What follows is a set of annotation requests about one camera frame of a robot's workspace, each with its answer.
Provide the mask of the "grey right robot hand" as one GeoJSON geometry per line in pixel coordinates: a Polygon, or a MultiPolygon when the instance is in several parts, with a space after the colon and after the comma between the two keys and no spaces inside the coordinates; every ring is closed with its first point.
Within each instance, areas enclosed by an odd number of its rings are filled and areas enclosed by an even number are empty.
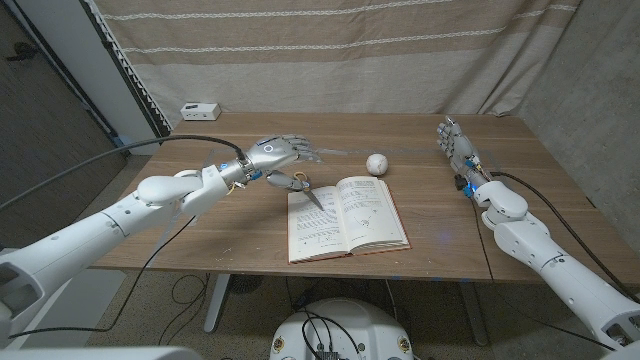
{"type": "Polygon", "coordinates": [[[471,198],[480,186],[491,181],[479,158],[478,150],[449,115],[437,128],[437,144],[443,150],[455,172],[457,190],[471,198]]]}

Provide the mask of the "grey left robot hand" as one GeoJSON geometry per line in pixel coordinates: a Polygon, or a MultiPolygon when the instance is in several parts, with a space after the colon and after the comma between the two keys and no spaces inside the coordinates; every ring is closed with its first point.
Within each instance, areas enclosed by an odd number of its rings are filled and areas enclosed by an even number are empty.
{"type": "Polygon", "coordinates": [[[311,142],[302,135],[273,135],[256,142],[240,157],[231,160],[219,172],[227,185],[246,185],[249,181],[265,177],[272,186],[302,191],[301,180],[288,176],[280,168],[302,161],[321,163],[322,159],[311,142]]]}

